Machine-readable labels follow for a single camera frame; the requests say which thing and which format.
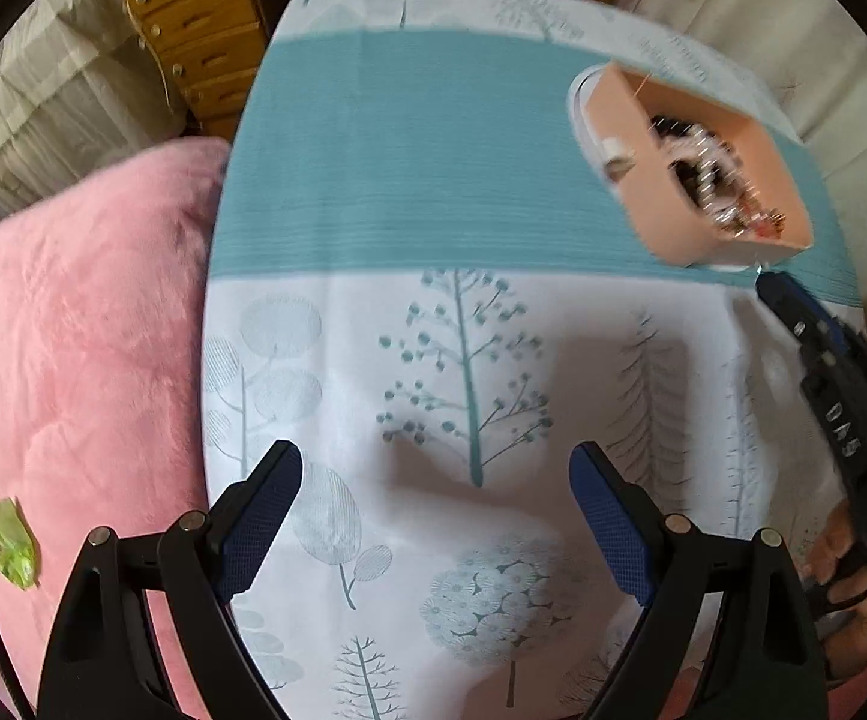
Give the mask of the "pink fleece blanket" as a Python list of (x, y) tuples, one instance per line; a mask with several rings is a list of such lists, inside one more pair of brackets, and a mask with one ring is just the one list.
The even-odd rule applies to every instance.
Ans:
[(0, 631), (26, 692), (88, 532), (159, 532), (207, 502), (200, 339), (228, 154), (179, 138), (0, 222), (0, 499), (38, 558), (29, 590), (0, 573)]

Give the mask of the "green plastic wrapper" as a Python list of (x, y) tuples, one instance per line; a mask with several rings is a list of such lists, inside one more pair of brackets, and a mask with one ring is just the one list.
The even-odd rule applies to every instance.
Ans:
[(13, 499), (0, 499), (0, 573), (22, 590), (31, 589), (38, 577), (35, 540)]

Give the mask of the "pink jewelry tray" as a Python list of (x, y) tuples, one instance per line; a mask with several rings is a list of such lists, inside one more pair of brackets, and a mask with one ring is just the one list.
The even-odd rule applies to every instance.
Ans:
[[(588, 68), (570, 86), (566, 110), (575, 138), (577, 131), (570, 112), (573, 85), (604, 65)], [(728, 135), (716, 133), (712, 124), (697, 124), (676, 114), (655, 114), (651, 117), (651, 127), (659, 133), (662, 148), (673, 158), (677, 180), (685, 188), (690, 202), (694, 202), (697, 208), (712, 218), (716, 226), (726, 231), (755, 231), (773, 239), (773, 259), (754, 265), (775, 265), (811, 249), (814, 245), (814, 229), (806, 204), (801, 199), (780, 149), (767, 129), (762, 124), (758, 125), (765, 130), (765, 142), (773, 146), (773, 153), (765, 156), (760, 166), (754, 164), (754, 158), (747, 148), (735, 145)], [(594, 172), (604, 179), (594, 166), (588, 149), (583, 148), (578, 140), (577, 144)], [(724, 268), (754, 266), (695, 265)]]

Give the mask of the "lace-covered cabinet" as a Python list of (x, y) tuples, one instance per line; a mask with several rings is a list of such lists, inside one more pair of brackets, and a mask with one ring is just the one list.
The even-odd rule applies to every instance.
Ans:
[(0, 43), (0, 221), (184, 127), (122, 0), (35, 0)]

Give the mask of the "tree-print tablecloth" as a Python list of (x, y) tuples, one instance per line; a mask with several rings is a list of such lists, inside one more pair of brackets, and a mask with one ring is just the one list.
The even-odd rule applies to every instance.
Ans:
[(804, 559), (840, 499), (754, 273), (674, 268), (581, 153), (573, 80), (620, 62), (752, 115), (856, 277), (809, 151), (752, 71), (584, 0), (290, 0), (239, 122), (204, 320), (212, 493), (276, 440), (303, 488), (244, 642), (295, 718), (560, 718), (638, 608), (568, 486), (594, 440), (705, 532)]

